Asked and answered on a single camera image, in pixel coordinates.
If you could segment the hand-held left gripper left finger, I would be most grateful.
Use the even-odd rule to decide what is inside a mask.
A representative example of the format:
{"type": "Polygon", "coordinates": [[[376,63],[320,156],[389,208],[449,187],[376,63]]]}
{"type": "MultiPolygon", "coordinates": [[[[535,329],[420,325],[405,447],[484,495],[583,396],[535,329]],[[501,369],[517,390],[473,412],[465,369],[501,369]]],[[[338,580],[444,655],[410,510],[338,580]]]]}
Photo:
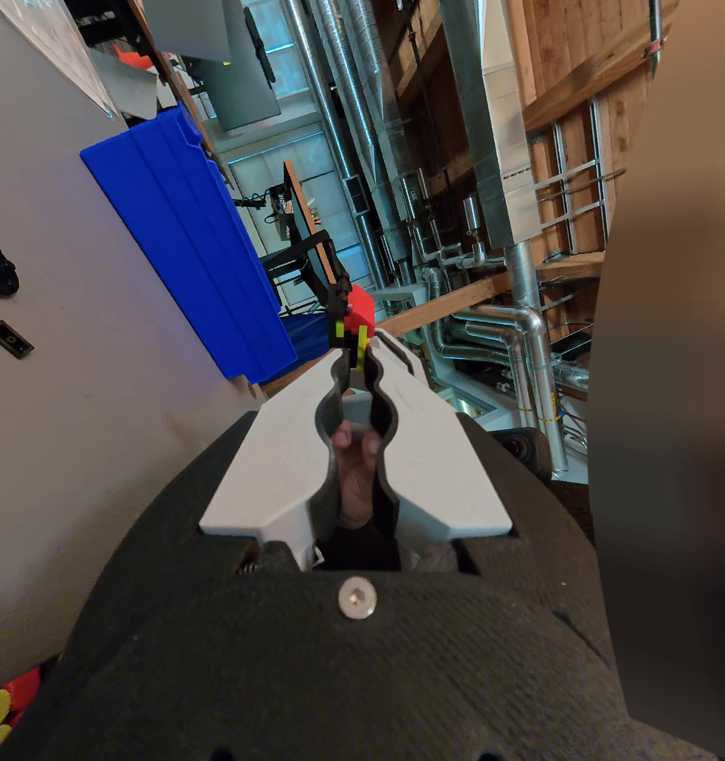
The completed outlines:
{"type": "Polygon", "coordinates": [[[205,534],[282,542],[299,568],[337,525],[347,352],[334,349],[262,405],[199,521],[205,534]]]}

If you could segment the person's right hand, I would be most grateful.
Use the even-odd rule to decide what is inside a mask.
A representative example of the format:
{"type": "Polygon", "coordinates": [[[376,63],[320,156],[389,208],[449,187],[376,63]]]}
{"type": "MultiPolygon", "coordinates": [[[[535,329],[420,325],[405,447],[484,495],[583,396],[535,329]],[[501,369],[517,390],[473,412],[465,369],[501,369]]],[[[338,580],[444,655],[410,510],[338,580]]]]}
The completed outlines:
{"type": "Polygon", "coordinates": [[[358,530],[373,518],[373,486],[382,437],[345,419],[331,438],[338,458],[341,528],[358,530]]]}

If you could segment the rectangular metal air duct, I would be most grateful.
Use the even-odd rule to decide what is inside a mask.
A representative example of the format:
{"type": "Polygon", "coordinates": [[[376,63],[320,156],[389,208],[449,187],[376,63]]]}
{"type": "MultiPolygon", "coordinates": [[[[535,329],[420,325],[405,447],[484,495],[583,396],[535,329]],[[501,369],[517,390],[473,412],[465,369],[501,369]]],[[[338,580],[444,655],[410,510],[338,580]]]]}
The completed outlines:
{"type": "Polygon", "coordinates": [[[440,1],[492,248],[541,233],[506,2],[440,1]]]}

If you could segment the yellow red lego car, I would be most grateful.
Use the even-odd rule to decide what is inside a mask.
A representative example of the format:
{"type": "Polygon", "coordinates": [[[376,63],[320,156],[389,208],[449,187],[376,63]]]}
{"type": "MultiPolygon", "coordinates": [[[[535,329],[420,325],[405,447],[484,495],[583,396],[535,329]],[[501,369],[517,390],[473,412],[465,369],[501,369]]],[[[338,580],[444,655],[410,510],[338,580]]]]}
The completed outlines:
{"type": "Polygon", "coordinates": [[[326,307],[331,348],[348,350],[349,367],[362,371],[366,351],[376,333],[372,296],[358,285],[332,285],[326,307]]]}

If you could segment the blue plastic bin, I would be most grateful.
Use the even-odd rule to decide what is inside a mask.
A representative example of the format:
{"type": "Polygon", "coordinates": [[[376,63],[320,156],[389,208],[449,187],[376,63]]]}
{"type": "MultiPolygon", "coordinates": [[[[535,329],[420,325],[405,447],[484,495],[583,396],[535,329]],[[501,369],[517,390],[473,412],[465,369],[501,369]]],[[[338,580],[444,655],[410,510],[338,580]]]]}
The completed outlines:
{"type": "Polygon", "coordinates": [[[179,104],[80,156],[222,374],[260,384],[297,354],[202,141],[179,104]]]}

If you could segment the background wooden desk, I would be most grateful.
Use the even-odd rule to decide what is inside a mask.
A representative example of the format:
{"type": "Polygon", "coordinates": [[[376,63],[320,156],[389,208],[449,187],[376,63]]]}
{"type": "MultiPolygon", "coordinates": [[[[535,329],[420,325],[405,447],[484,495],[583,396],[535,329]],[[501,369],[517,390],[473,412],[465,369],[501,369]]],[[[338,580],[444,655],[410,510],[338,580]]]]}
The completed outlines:
{"type": "Polygon", "coordinates": [[[333,240],[310,210],[293,163],[283,163],[283,182],[269,188],[272,217],[279,232],[288,235],[289,246],[262,258],[262,266],[273,288],[277,281],[298,272],[322,308],[341,316],[348,314],[352,293],[349,274],[338,259],[333,240]]]}

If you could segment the cluster of silver pipes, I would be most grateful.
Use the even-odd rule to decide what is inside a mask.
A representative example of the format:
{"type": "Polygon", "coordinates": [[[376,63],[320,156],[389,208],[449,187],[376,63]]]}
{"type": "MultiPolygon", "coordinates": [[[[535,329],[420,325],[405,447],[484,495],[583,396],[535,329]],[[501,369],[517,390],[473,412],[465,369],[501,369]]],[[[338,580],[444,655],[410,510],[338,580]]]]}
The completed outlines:
{"type": "Polygon", "coordinates": [[[502,258],[440,237],[421,170],[414,163],[371,2],[281,2],[309,78],[342,187],[372,265],[379,296],[398,276],[426,293],[420,306],[450,292],[458,271],[504,265],[513,306],[478,304],[471,312],[437,319],[416,329],[424,334],[433,369],[456,361],[511,366],[523,422],[548,439],[554,475],[564,480],[573,444],[586,449],[584,434],[565,428],[560,391],[588,389],[589,371],[550,349],[541,304],[539,266],[531,239],[502,250],[502,258]]]}

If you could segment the small black lego tile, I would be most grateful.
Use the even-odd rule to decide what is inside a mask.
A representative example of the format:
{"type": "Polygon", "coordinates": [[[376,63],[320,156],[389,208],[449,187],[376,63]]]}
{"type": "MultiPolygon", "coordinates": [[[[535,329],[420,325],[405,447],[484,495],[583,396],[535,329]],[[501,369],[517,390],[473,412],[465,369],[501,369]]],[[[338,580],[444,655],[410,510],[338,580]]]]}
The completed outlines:
{"type": "Polygon", "coordinates": [[[34,351],[34,346],[2,319],[0,319],[0,347],[16,359],[24,359],[34,351]]]}

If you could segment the dark blue container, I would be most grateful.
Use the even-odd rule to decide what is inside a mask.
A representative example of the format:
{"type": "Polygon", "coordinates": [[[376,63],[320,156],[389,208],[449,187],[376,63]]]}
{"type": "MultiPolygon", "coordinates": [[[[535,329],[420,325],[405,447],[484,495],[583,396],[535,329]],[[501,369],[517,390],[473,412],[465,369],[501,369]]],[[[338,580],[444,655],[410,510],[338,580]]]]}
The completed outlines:
{"type": "Polygon", "coordinates": [[[328,319],[324,310],[314,313],[293,314],[281,318],[296,359],[283,370],[276,373],[276,380],[303,366],[307,362],[322,357],[330,349],[328,335],[328,319]]]}

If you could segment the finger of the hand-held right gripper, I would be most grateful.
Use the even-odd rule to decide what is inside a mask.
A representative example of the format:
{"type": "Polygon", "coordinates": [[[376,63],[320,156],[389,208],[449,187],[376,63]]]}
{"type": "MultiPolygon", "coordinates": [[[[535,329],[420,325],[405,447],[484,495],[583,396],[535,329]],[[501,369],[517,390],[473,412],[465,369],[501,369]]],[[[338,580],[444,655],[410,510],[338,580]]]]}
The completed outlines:
{"type": "Polygon", "coordinates": [[[426,386],[426,370],[421,357],[400,343],[390,333],[387,333],[382,327],[376,328],[375,336],[370,339],[369,345],[383,357],[380,360],[382,364],[384,361],[395,364],[426,386]]]}

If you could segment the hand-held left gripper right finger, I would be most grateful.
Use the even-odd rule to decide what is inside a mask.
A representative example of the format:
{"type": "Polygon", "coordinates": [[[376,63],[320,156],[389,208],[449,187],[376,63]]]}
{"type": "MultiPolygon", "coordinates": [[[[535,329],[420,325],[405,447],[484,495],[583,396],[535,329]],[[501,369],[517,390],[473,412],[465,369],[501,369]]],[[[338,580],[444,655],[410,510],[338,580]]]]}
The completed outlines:
{"type": "Polygon", "coordinates": [[[508,535],[512,519],[453,407],[383,345],[367,347],[366,387],[381,437],[372,495],[381,534],[418,554],[508,535]]]}

